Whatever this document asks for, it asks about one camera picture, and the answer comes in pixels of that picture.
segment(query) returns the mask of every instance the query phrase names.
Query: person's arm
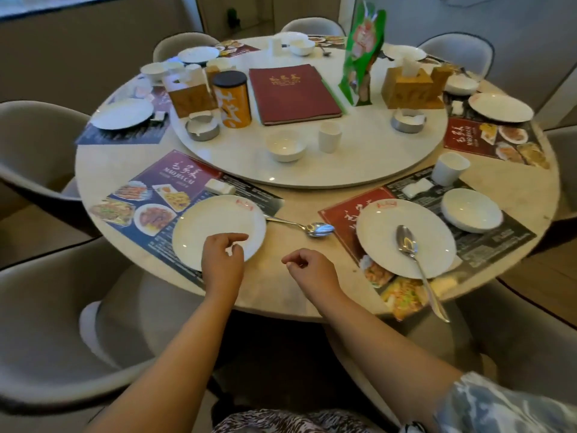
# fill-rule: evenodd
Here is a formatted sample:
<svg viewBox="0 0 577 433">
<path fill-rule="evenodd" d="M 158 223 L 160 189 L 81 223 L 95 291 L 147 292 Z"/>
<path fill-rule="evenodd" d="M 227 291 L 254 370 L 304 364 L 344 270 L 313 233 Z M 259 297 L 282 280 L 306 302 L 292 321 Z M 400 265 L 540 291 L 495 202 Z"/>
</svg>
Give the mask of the person's arm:
<svg viewBox="0 0 577 433">
<path fill-rule="evenodd" d="M 208 237 L 203 249 L 206 296 L 155 364 L 86 429 L 87 433 L 190 433 L 244 270 L 246 234 Z"/>
<path fill-rule="evenodd" d="M 282 262 L 399 420 L 438 431 L 433 414 L 463 373 L 348 298 L 335 267 L 320 252 L 299 249 Z"/>
</svg>

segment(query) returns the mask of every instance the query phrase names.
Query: red menu book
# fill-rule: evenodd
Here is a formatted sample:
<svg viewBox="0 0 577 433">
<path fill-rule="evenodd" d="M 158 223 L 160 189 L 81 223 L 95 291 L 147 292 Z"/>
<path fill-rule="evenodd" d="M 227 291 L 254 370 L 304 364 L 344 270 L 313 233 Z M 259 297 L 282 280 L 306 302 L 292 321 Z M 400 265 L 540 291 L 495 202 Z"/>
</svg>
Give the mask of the red menu book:
<svg viewBox="0 0 577 433">
<path fill-rule="evenodd" d="M 343 115 L 312 65 L 250 69 L 249 77 L 265 126 Z"/>
</svg>

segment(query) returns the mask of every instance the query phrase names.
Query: green snack bag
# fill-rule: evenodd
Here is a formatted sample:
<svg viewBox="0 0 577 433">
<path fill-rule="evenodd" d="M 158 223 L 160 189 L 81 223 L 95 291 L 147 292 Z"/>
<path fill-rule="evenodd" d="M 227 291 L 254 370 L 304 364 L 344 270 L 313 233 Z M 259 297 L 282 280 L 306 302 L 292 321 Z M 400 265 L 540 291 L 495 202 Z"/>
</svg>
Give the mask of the green snack bag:
<svg viewBox="0 0 577 433">
<path fill-rule="evenodd" d="M 371 104 L 371 67 L 385 42 L 386 12 L 363 0 L 347 38 L 339 88 L 354 106 Z"/>
</svg>

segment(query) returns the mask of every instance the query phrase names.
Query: ashtray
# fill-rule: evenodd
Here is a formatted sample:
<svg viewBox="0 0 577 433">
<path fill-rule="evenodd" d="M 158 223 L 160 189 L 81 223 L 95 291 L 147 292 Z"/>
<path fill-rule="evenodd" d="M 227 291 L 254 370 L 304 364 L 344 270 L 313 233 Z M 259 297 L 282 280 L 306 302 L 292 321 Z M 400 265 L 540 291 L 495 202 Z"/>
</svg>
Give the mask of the ashtray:
<svg viewBox="0 0 577 433">
<path fill-rule="evenodd" d="M 394 130 L 414 134 L 423 130 L 427 117 L 418 109 L 397 109 L 393 113 L 391 126 Z"/>
<path fill-rule="evenodd" d="M 195 141 L 208 141 L 220 133 L 220 126 L 211 111 L 204 111 L 189 116 L 186 131 Z"/>
</svg>

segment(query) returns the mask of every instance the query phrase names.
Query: patterned sleeve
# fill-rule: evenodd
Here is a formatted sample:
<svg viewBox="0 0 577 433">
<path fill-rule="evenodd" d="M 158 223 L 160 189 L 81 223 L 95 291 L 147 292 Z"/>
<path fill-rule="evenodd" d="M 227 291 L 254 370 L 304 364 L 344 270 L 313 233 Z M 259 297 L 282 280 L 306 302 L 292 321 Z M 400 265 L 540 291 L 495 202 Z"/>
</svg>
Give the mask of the patterned sleeve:
<svg viewBox="0 0 577 433">
<path fill-rule="evenodd" d="M 577 407 L 505 389 L 475 372 L 453 385 L 435 419 L 443 433 L 577 432 Z"/>
</svg>

